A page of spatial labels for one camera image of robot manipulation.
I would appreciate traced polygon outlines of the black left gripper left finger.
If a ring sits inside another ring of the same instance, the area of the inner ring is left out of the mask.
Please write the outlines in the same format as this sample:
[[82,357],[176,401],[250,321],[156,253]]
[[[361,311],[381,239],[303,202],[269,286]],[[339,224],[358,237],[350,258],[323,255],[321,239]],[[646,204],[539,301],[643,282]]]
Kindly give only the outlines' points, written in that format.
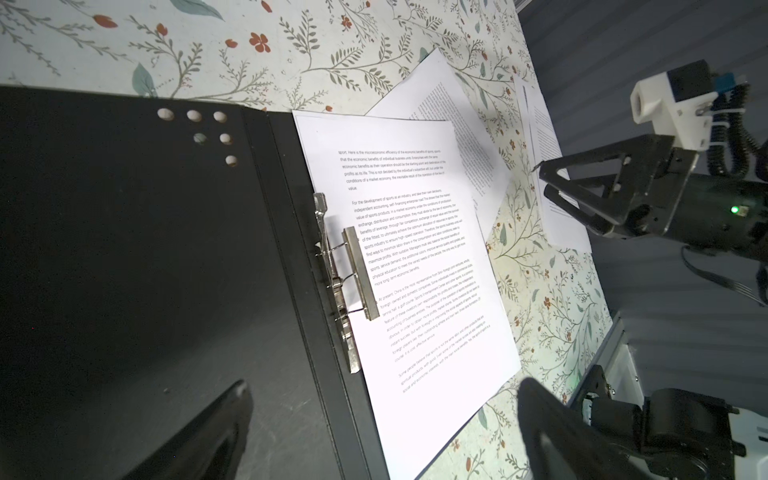
[[249,386],[239,380],[126,477],[235,478],[245,451],[252,412]]

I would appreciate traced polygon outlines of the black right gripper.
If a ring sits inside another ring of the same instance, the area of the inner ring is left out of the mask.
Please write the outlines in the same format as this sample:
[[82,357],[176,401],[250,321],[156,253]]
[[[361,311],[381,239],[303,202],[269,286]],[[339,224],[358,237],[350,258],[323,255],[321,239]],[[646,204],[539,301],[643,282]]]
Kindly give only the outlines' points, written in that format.
[[[547,185],[544,196],[597,236],[650,234],[699,250],[765,261],[767,185],[695,174],[688,170],[693,152],[672,150],[673,143],[673,136],[645,134],[561,157],[551,165],[565,169],[570,179],[559,190]],[[677,202],[668,220],[655,206],[642,205],[631,211],[626,228],[587,213],[562,194],[597,198],[596,189],[602,188],[603,198],[630,198],[649,190],[654,176],[655,183],[662,186],[659,198]]]

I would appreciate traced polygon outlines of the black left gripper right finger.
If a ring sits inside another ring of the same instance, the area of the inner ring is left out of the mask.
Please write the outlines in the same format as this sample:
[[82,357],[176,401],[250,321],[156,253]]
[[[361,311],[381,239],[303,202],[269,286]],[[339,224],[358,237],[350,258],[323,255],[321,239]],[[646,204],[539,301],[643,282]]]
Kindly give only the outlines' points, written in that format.
[[533,479],[647,477],[535,379],[521,381],[517,400]]

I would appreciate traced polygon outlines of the white printed sheet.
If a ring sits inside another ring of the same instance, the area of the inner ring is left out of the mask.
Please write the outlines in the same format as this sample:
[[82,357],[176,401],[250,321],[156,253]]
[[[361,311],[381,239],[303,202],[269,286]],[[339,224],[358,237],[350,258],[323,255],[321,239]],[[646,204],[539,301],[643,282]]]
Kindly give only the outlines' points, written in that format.
[[451,122],[471,184],[481,231],[488,239],[511,181],[511,170],[440,50],[429,53],[367,114],[378,118]]
[[351,329],[388,474],[417,477],[521,367],[454,128],[295,112],[333,243],[353,228],[378,316]]
[[574,218],[578,203],[558,189],[570,179],[563,168],[551,162],[562,157],[560,145],[543,94],[536,85],[518,75],[514,85],[520,108],[528,154],[529,172],[537,197],[546,240],[558,249],[592,253],[586,227]]

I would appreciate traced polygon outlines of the orange folder black inside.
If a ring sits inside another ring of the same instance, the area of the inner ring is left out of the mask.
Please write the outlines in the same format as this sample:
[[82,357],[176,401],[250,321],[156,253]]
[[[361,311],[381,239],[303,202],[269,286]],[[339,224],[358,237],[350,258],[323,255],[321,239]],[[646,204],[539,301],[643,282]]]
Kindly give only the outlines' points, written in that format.
[[244,479],[383,479],[287,113],[1,91],[1,475],[119,479],[232,384]]

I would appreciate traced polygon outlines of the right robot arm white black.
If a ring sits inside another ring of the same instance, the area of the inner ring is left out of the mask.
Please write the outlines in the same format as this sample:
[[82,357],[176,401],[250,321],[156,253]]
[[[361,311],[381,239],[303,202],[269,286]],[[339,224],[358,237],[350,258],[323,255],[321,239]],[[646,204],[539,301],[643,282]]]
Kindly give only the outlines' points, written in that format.
[[[700,277],[759,304],[767,301],[767,187],[701,175],[698,154],[670,135],[648,134],[542,162],[547,199],[591,232],[653,236],[683,253],[732,253],[756,261],[756,286],[708,271]],[[627,463],[666,479],[763,479],[767,420],[722,399],[676,388],[641,405],[612,397],[594,367],[571,407]]]

